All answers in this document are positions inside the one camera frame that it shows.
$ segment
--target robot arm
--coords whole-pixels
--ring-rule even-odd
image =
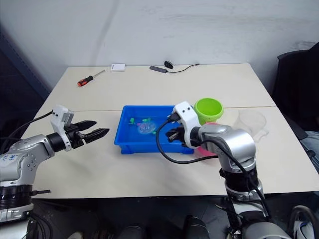
[[[256,146],[247,132],[221,124],[201,126],[187,102],[176,105],[168,121],[181,123],[180,127],[166,133],[170,142],[179,140],[189,148],[202,146],[218,155],[220,175],[225,178],[228,194],[227,208],[221,208],[227,212],[233,238],[237,233],[243,239],[291,238],[280,227],[269,222],[269,209],[257,177]]]
[[[31,197],[45,191],[33,191],[32,184],[39,164],[61,150],[83,146],[83,140],[90,143],[102,138],[109,131],[100,128],[89,134],[80,131],[95,125],[85,120],[72,124],[74,113],[63,106],[56,106],[52,112],[51,124],[54,133],[42,134],[20,140],[9,151],[0,155],[0,223],[26,218],[33,209]]]

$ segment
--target white box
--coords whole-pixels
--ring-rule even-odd
[[[112,64],[111,72],[125,71],[125,64]]]

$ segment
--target black cable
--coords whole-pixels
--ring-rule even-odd
[[[31,120],[31,121],[29,121],[29,122],[27,122],[27,123],[21,125],[21,126],[18,127],[15,131],[13,131],[13,132],[8,136],[8,138],[13,137],[13,136],[14,136],[20,129],[22,129],[23,127],[28,126],[29,124],[31,124],[31,123],[33,123],[33,122],[35,122],[35,121],[37,121],[37,120],[43,119],[43,118],[45,118],[45,117],[51,115],[52,112],[53,112],[53,110],[50,111],[49,113],[46,113],[46,114],[43,115],[43,116],[40,116],[40,117],[38,117],[38,118],[35,118],[35,119],[33,119],[33,120]],[[8,142],[10,142],[9,139],[7,139],[7,140],[5,140],[5,141],[3,142],[2,147],[1,147],[1,150],[0,150],[0,154],[3,154],[3,153],[4,153],[4,150],[5,150],[6,145],[8,144]]]
[[[199,65],[199,63],[187,66],[184,70],[181,70],[181,71],[167,71],[167,73],[178,73],[178,72],[186,71],[189,67],[198,66],[198,65]]]
[[[21,239],[25,239],[26,235],[28,235],[29,232],[27,232],[23,237],[21,237]]]
[[[14,137],[0,137],[0,140],[1,139],[20,140],[20,138],[14,138]]]
[[[255,185],[255,183],[253,182],[253,180],[251,179],[251,177],[248,175],[248,172],[246,171],[246,169],[237,161],[237,159],[235,159],[233,157],[233,155],[231,155],[225,148],[224,146],[217,140],[215,139],[207,139],[202,141],[200,144],[204,144],[207,142],[211,142],[214,143],[217,147],[219,147],[221,149],[221,151],[223,151],[224,154],[226,154],[236,165],[237,167],[239,167],[239,169],[243,172],[243,174],[245,175],[246,178],[248,178],[250,184],[253,186],[253,189],[255,189],[255,191],[257,192],[258,196],[260,197],[260,200],[263,204],[264,209],[266,210],[267,213],[267,217],[270,219],[271,218],[271,213],[270,213],[270,209],[267,205],[266,199],[263,196],[263,194],[260,192],[260,190],[258,189],[258,187]]]
[[[219,205],[217,205],[217,204],[215,204],[215,206],[216,206],[218,209],[223,210],[224,212],[227,212],[227,213],[231,213],[231,214],[233,214],[233,215],[236,215],[237,217],[239,217],[240,219],[244,220],[245,222],[248,222],[248,220],[245,219],[242,215],[239,215],[239,214],[237,214],[237,213],[235,213],[235,212],[233,212],[233,211],[231,211],[231,210],[228,210],[228,209],[226,209],[226,208],[223,208],[223,207],[221,207],[221,206],[219,206]]]
[[[42,239],[46,239],[46,234],[45,234],[45,229],[40,220],[35,219],[38,222],[38,226],[40,227],[41,234],[42,234]]]
[[[178,164],[189,164],[189,163],[196,163],[196,162],[199,162],[199,161],[203,161],[203,160],[207,160],[207,159],[211,159],[211,158],[218,158],[217,155],[214,155],[214,156],[207,156],[207,157],[202,157],[202,158],[197,158],[197,159],[193,159],[193,160],[189,160],[189,161],[178,161],[178,160],[174,160],[172,159],[171,157],[169,157],[168,155],[166,155],[163,151],[163,149],[161,148],[161,145],[160,145],[160,130],[166,125],[168,124],[169,122],[172,122],[171,120],[166,120],[157,130],[156,130],[156,144],[158,146],[158,149],[160,151],[160,153],[170,162],[172,163],[178,163]]]
[[[32,213],[31,216],[35,217],[35,219],[38,221],[39,220],[43,221],[46,224],[46,226],[49,228],[49,233],[50,233],[49,239],[52,239],[53,238],[53,228],[52,228],[51,224],[48,222],[48,220],[45,219],[44,217],[38,215],[38,214],[35,214],[35,213]]]

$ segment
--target red screwdriver handle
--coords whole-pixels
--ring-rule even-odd
[[[85,79],[82,79],[78,82],[78,86],[84,86],[86,85],[88,82],[92,81],[93,80],[93,76],[89,76]]]

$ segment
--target screwdriver shaft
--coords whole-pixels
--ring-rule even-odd
[[[93,76],[93,79],[94,79],[95,77],[97,77],[98,75],[102,74],[103,72],[105,72],[105,70],[103,70],[103,71],[101,71],[101,72],[95,74],[95,75]]]

